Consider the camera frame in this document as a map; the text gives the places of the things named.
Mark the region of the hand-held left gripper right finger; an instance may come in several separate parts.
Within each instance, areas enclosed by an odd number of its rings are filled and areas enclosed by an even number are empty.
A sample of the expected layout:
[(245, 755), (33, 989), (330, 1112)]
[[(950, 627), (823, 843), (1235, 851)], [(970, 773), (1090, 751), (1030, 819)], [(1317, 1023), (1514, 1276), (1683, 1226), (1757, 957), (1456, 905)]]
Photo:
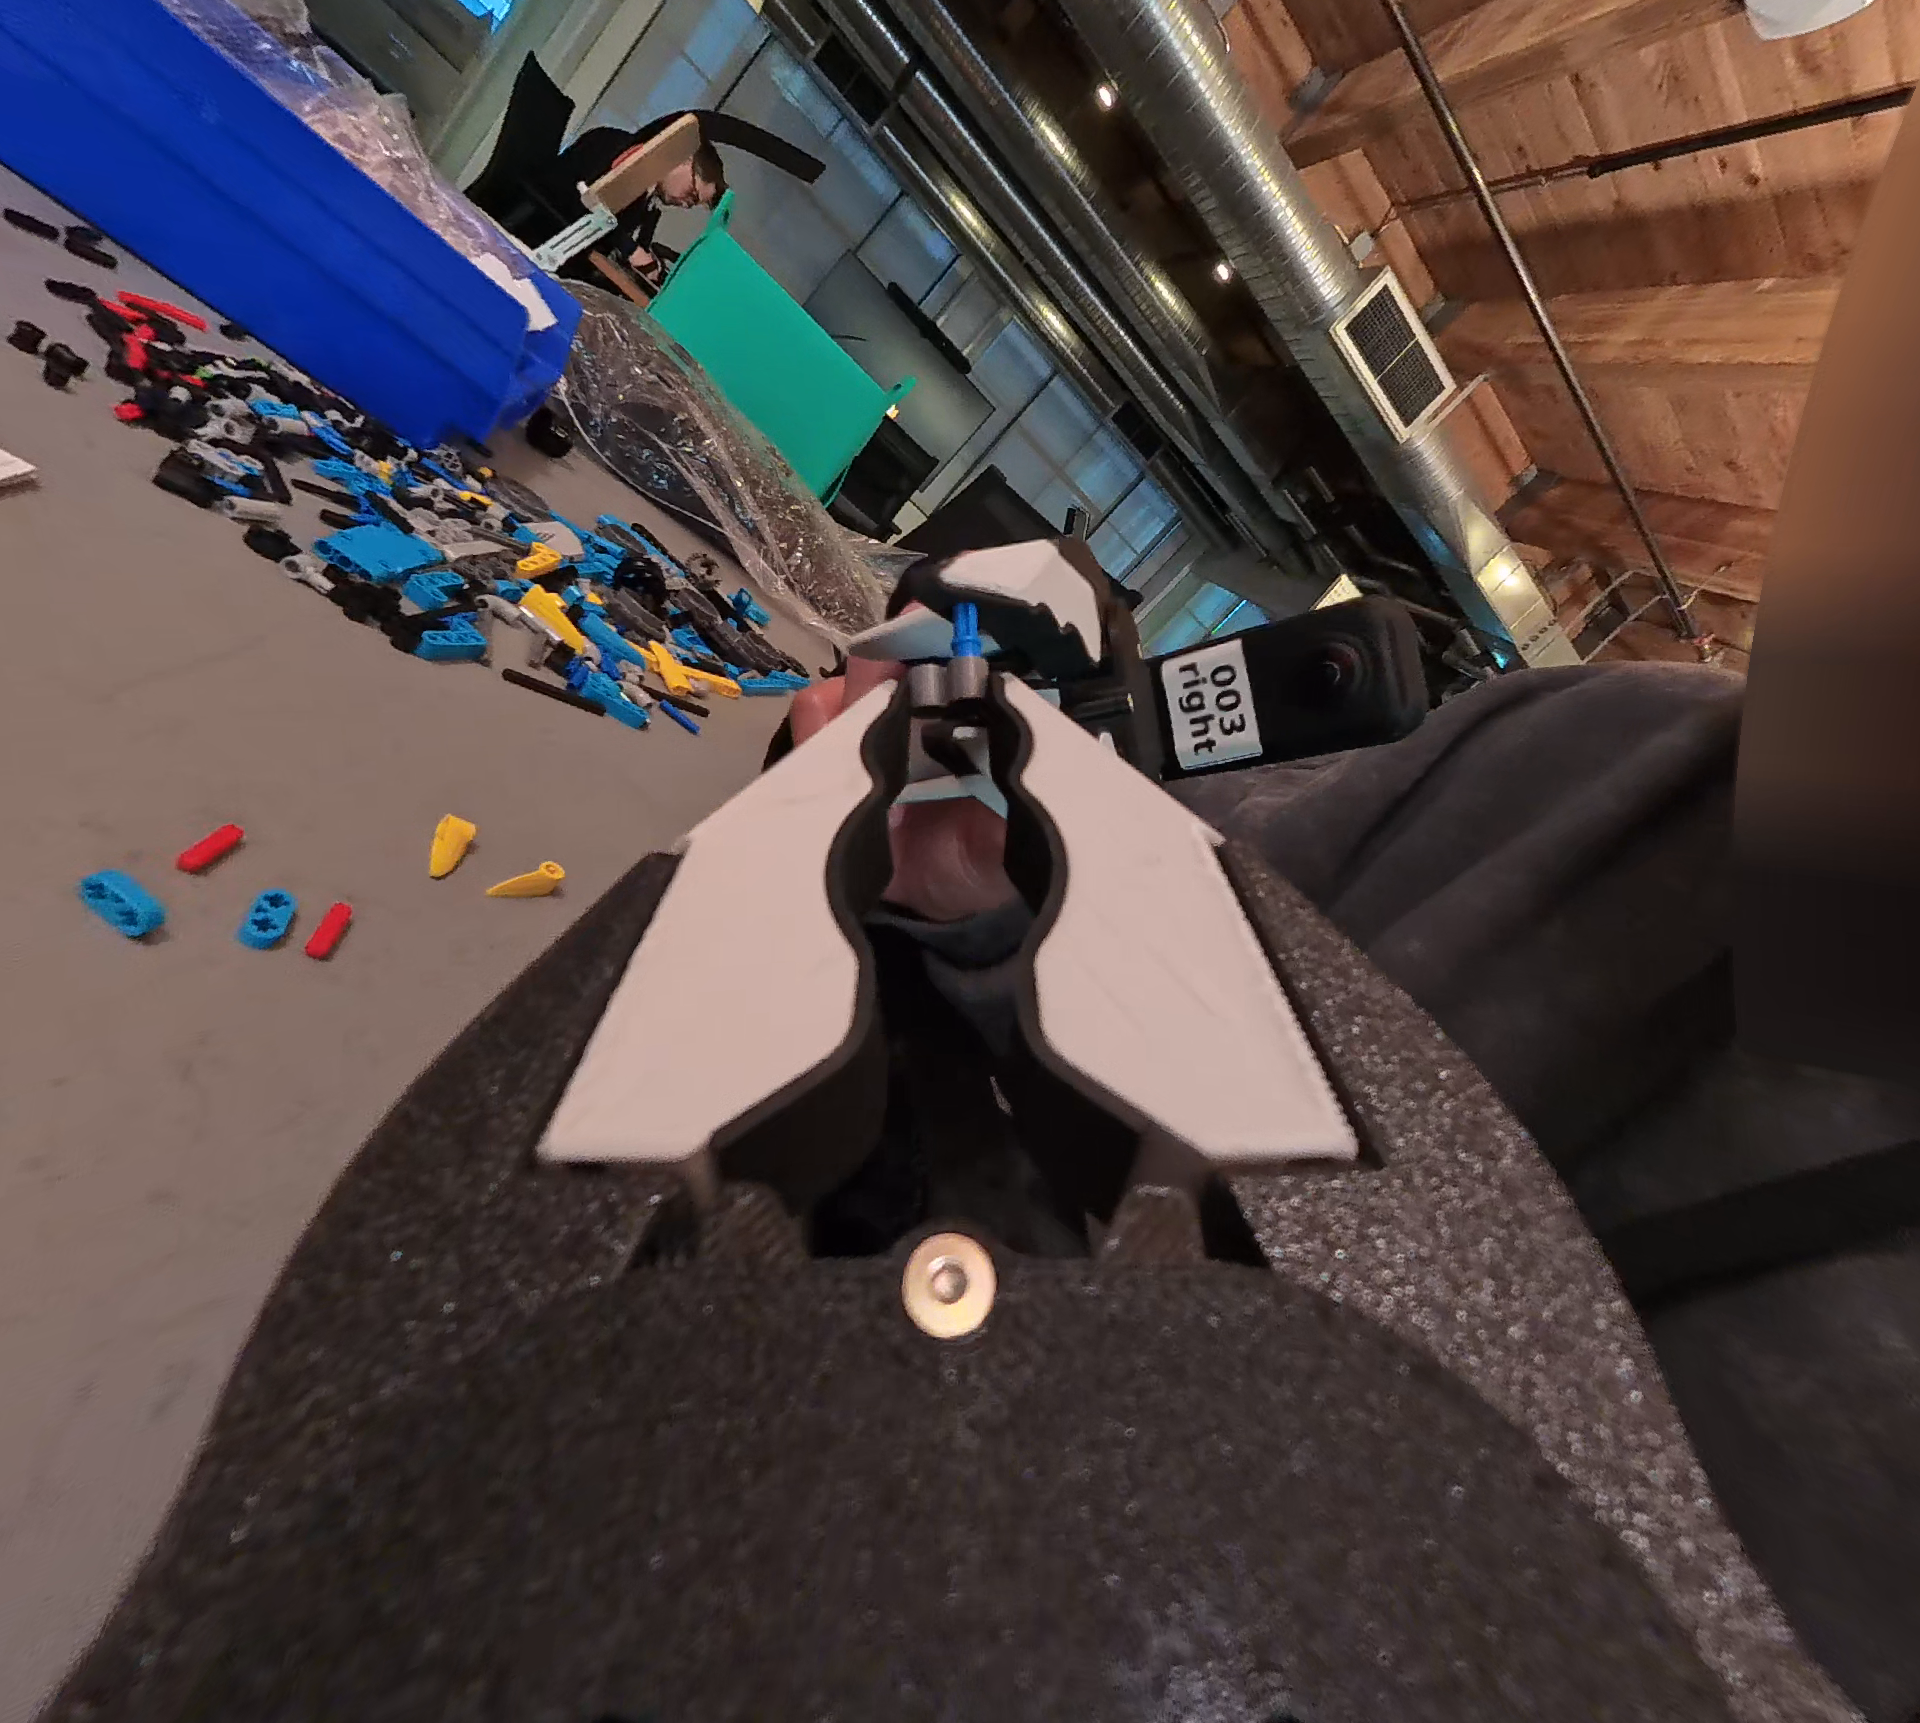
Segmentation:
[(1020, 679), (990, 685), (990, 769), (1042, 1068), (1208, 1166), (1356, 1160), (1212, 825)]

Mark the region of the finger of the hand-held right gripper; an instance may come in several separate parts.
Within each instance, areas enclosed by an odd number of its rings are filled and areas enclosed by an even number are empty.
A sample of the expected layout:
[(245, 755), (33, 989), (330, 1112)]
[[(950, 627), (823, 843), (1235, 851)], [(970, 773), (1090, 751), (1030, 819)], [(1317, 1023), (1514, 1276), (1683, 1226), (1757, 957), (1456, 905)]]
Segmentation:
[(995, 675), (990, 671), (983, 701), (966, 715), (918, 713), (907, 695), (907, 663), (915, 655), (915, 627), (925, 615), (894, 617), (854, 639), (849, 653), (903, 665), (889, 699), (868, 705), (851, 721), (851, 735), (838, 743), (838, 813), (896, 803), (943, 801), (970, 795), (1008, 815), (1005, 791), (995, 781), (994, 717)]
[(1109, 663), (1111, 585), (1083, 545), (1033, 537), (922, 559), (899, 583), (899, 619), (945, 623), (942, 647), (971, 607), (971, 641), (1024, 677), (1081, 681)]

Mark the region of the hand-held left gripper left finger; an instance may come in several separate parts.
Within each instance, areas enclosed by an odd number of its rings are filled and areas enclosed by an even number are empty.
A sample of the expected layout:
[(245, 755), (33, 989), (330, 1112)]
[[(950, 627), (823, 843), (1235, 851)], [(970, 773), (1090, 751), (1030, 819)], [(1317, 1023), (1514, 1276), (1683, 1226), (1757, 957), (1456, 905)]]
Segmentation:
[(877, 685), (691, 829), (538, 1156), (854, 1170), (888, 1108), (866, 921), (911, 709)]

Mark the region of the grey connector brick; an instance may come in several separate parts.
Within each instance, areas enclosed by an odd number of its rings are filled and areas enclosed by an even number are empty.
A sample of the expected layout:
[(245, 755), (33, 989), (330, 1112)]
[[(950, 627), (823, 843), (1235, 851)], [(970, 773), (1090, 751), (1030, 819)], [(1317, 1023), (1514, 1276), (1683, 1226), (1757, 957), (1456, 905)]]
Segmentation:
[(915, 635), (915, 655), (907, 663), (907, 695), (915, 711), (970, 713), (986, 699), (991, 673), (979, 607), (959, 601), (950, 619), (928, 613)]

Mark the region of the person's right forearm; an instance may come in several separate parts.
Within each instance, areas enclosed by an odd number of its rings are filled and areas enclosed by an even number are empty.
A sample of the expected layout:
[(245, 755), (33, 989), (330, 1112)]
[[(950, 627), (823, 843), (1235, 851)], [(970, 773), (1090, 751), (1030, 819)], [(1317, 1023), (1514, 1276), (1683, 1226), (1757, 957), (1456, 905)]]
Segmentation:
[(1597, 663), (1476, 685), (1410, 735), (1174, 795), (1430, 1015), (1625, 1009), (1725, 943), (1746, 679)]

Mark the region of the grey desk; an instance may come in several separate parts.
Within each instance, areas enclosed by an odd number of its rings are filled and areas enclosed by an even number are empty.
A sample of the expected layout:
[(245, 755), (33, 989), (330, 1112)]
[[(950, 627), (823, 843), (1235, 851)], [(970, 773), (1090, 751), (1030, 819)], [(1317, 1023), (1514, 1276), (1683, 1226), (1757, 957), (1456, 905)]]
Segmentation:
[[(785, 701), (700, 735), (397, 653), (152, 483), (104, 391), (1, 389), (4, 1718), (91, 1638), (336, 1174), (447, 1039), (640, 855), (758, 773)], [(476, 823), (428, 873), (433, 825)], [(175, 855), (221, 823), (203, 873)], [(557, 895), (490, 899), (539, 861)], [(117, 869), (141, 941), (77, 897)], [(233, 931), (298, 897), (274, 949)], [(330, 961), (303, 955), (351, 903)]]

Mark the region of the person's right hand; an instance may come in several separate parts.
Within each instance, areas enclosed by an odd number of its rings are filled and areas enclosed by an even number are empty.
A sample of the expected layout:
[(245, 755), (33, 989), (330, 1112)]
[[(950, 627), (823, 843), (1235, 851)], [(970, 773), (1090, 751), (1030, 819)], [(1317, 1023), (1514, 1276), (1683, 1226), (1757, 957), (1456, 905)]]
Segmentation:
[[(901, 677), (898, 661), (847, 655), (833, 675), (791, 697), (762, 767), (774, 767), (862, 695)], [(956, 921), (1017, 901), (1004, 861), (1005, 819), (990, 805), (970, 795), (894, 803), (886, 819), (892, 877), (882, 899), (888, 905), (922, 919)]]

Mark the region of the clear plastic bag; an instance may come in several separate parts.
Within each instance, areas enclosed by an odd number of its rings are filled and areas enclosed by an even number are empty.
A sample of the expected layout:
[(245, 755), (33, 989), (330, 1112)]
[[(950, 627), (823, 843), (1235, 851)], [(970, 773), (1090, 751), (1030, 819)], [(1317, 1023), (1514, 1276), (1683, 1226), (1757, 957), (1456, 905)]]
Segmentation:
[(680, 343), (622, 295), (561, 283), (579, 309), (545, 403), (566, 439), (622, 483), (722, 541), (764, 597), (845, 643), (889, 587), (859, 539), (810, 493)]
[(155, 1), (512, 295), (528, 331), (559, 323), (532, 255), (429, 163), (404, 99), (378, 93), (323, 45), (303, 0)]

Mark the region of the teal green panel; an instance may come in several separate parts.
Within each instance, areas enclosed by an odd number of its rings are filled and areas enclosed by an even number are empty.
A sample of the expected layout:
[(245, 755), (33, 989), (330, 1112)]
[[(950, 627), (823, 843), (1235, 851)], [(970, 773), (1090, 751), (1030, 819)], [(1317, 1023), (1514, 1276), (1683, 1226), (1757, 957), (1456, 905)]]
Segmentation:
[(722, 195), (648, 305), (660, 329), (823, 505), (915, 377), (873, 379), (731, 233)]

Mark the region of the pile of building bricks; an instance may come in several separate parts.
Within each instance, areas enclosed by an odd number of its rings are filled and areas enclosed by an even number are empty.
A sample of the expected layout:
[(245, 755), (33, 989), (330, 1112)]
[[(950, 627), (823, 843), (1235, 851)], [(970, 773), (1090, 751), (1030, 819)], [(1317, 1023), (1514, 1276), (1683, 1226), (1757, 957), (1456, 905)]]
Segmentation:
[(94, 275), (123, 255), (84, 221), (4, 205), (44, 247), (52, 307), (4, 325), (48, 391), (104, 391), (149, 441), (152, 483), (397, 653), (500, 673), (614, 727), (700, 735), (716, 703), (788, 701), (804, 663), (746, 589), (618, 517), (570, 521), (476, 443), (412, 443), (236, 321)]

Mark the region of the black ceiling pipe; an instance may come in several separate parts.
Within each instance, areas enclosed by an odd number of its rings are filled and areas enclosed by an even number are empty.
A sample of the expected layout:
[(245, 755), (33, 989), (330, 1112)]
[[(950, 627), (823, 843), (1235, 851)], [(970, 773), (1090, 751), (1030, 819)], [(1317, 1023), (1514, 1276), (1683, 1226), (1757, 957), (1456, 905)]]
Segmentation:
[(1702, 629), (1702, 625), (1698, 623), (1691, 603), (1686, 599), (1686, 593), (1681, 591), (1681, 585), (1677, 583), (1669, 567), (1669, 561), (1659, 543), (1659, 537), (1643, 511), (1643, 503), (1623, 471), (1613, 439), (1605, 423), (1602, 421), (1602, 415), (1597, 413), (1590, 391), (1586, 389), (1586, 385), (1581, 383), (1574, 367), (1572, 353), (1563, 343), (1561, 331), (1558, 329), (1552, 313), (1547, 311), (1547, 297), (1542, 293), (1538, 277), (1524, 255), (1518, 235), (1507, 223), (1502, 211), (1502, 205), (1491, 191), (1485, 171), (1476, 157), (1476, 151), (1460, 123), (1460, 117), (1443, 89), (1441, 79), (1435, 73), (1435, 67), (1428, 55), (1428, 47), (1424, 45), (1419, 33), (1414, 29), (1401, 0), (1376, 0), (1376, 1), (1394, 31), (1400, 55), (1403, 57), (1403, 63), (1410, 75), (1414, 77), (1414, 83), (1419, 91), (1424, 105), (1433, 117), (1447, 151), (1452, 151), (1452, 161), (1456, 163), (1457, 173), (1461, 173), (1465, 181), (1470, 199), (1473, 201), (1485, 229), (1489, 231), (1496, 247), (1500, 249), (1506, 269), (1509, 269), (1512, 277), (1519, 287), (1521, 303), (1532, 319), (1536, 333), (1539, 335), (1547, 351), (1547, 363), (1555, 371), (1555, 377), (1563, 387), (1565, 397), (1572, 409), (1576, 411), (1578, 421), (1596, 451), (1596, 459), (1604, 469), (1604, 477), (1607, 479), (1612, 491), (1619, 499), (1619, 505), (1625, 513), (1625, 519), (1633, 535), (1637, 535), (1640, 539), (1643, 555), (1650, 563), (1651, 579), (1655, 583), (1659, 599), (1668, 609), (1668, 617), (1671, 621), (1673, 631), (1691, 649), (1696, 657), (1705, 661), (1707, 655), (1711, 653), (1711, 641), (1707, 633)]

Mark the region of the blue plastic bin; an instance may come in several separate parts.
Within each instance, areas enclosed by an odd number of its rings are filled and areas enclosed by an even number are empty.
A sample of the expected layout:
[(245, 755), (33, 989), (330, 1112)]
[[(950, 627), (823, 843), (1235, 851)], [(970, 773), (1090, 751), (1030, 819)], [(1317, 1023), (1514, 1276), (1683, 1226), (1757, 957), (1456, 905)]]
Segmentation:
[(161, 0), (1, 0), (4, 165), (404, 439), (490, 439), (579, 303), (420, 221)]

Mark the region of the silver ventilation duct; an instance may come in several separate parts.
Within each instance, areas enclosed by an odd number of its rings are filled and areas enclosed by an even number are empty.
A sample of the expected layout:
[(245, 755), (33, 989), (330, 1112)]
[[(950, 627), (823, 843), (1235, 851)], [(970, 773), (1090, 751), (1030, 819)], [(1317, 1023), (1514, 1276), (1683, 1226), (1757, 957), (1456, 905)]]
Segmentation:
[(1064, 299), (1206, 487), (1198, 525), (1268, 575), (1352, 573), (1485, 661), (1578, 655), (1447, 437), (1454, 385), (1363, 269), (1232, 61), (1206, 0), (811, 0)]

